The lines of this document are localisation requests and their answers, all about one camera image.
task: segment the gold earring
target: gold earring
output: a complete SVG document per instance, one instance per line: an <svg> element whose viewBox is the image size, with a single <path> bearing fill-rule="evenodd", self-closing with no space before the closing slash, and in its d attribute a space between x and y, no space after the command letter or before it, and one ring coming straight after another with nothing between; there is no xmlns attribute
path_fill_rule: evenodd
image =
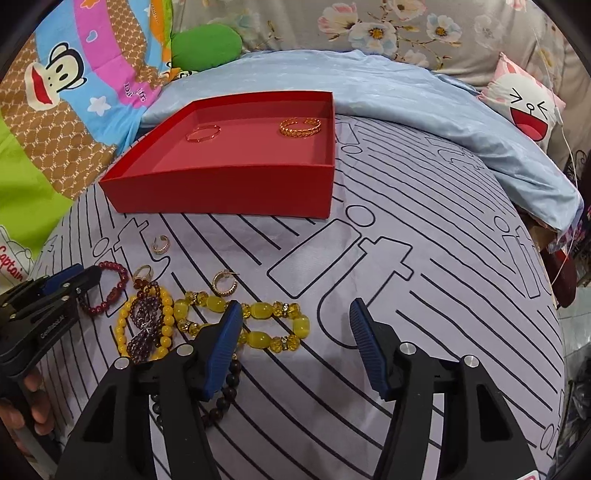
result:
<svg viewBox="0 0 591 480"><path fill-rule="evenodd" d="M230 277L231 275L239 275L239 274L236 273L236 272L230 272L229 270L222 270L221 272L217 272L216 273L216 276L213 277L213 280L212 280L212 290L219 297L227 297L227 296L230 296L238 288L238 282L236 280L234 280L234 283L232 284L232 286L230 287L229 290L220 291L220 290L217 289L217 282L219 282L222 278Z"/></svg>
<svg viewBox="0 0 591 480"><path fill-rule="evenodd" d="M152 252L156 255L164 255L170 248L170 240L166 235L160 235L160 239L164 242L164 245L160 248L158 248L158 245L156 244L156 238L154 238L154 242L152 243Z"/></svg>

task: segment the gold bangle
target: gold bangle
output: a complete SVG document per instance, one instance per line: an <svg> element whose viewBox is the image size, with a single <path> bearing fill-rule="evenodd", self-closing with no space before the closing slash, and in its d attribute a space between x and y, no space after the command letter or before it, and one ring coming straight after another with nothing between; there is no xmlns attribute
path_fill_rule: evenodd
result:
<svg viewBox="0 0 591 480"><path fill-rule="evenodd" d="M302 120L301 123L312 125L312 128L288 128L290 125L295 125L300 123L301 120L298 118L288 118L287 120L283 120L279 124L279 132L281 135L285 135L286 137L310 137L312 135L316 135L320 132L320 128L322 126L322 122L317 118L306 118Z"/></svg>

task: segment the cartoon pillow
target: cartoon pillow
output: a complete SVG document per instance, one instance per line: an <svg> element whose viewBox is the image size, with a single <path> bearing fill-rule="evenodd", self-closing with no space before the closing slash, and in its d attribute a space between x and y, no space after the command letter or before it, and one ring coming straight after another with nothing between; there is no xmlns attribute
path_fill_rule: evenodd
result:
<svg viewBox="0 0 591 480"><path fill-rule="evenodd" d="M544 152L557 122L556 107L561 113L566 107L552 91L504 53L501 53L492 81L478 98L511 121Z"/></svg>

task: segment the gold ring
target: gold ring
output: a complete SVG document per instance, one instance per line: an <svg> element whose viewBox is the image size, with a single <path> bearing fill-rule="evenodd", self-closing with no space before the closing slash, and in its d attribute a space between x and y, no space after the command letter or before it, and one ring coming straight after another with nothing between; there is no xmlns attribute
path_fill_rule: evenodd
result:
<svg viewBox="0 0 591 480"><path fill-rule="evenodd" d="M142 270L145 270L146 268L148 269L148 273L145 276L140 276L140 272ZM149 265L142 265L141 267L139 267L131 277L131 279L133 281L135 281L136 278L144 278L147 281L151 281L152 280L152 267L150 267Z"/></svg>
<svg viewBox="0 0 591 480"><path fill-rule="evenodd" d="M297 123L303 123L307 125L312 125L312 128L288 128L290 125L295 125ZM316 135L322 126L322 122L317 118L306 118L305 120L299 120L298 118L288 118L287 120L283 120L279 124L279 132L281 135L285 135L286 137L310 137L312 135Z"/></svg>
<svg viewBox="0 0 591 480"><path fill-rule="evenodd" d="M203 136L198 136L197 133L200 132L201 130L210 130L212 128L215 128L216 131L212 134L212 135L205 135ZM218 125L202 125L200 127L197 127L195 130L193 130L191 133L187 134L187 141L189 142L205 142L206 140L211 140L213 137L215 137L216 135L218 135L220 132L222 131L222 128L219 127Z"/></svg>
<svg viewBox="0 0 591 480"><path fill-rule="evenodd" d="M216 295L220 297L227 297L228 295L232 295L236 291L236 289L238 288L238 282L236 280L234 280L234 283L232 284L229 290L220 291L217 289L217 282L219 282L222 278L230 277L231 275L238 275L238 273L230 272L229 270L222 270L221 272L216 273L216 276L213 277L212 280L212 290Z"/></svg>
<svg viewBox="0 0 591 480"><path fill-rule="evenodd" d="M154 242L152 243L152 252L156 255L164 255L170 248L170 240L166 235L160 235L160 239L164 242L164 245L160 248L158 248L158 245L156 244L156 238L154 238Z"/></svg>

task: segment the blue gripper pad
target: blue gripper pad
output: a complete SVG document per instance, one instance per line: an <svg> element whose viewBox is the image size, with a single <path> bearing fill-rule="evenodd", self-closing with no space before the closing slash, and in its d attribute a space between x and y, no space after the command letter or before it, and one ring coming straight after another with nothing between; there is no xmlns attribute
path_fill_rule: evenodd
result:
<svg viewBox="0 0 591 480"><path fill-rule="evenodd" d="M368 375L371 388L385 399L389 390L387 361L370 327L370 322L374 322L374 320L363 300L355 299L351 302L349 323L361 354L361 360L363 360L365 372Z"/></svg>
<svg viewBox="0 0 591 480"><path fill-rule="evenodd" d="M207 360L207 380L203 387L203 393L208 400L222 388L232 360L232 354L236 349L238 337L242 331L242 307L237 301L228 304L220 323L223 323L222 331L217 337L217 342Z"/></svg>

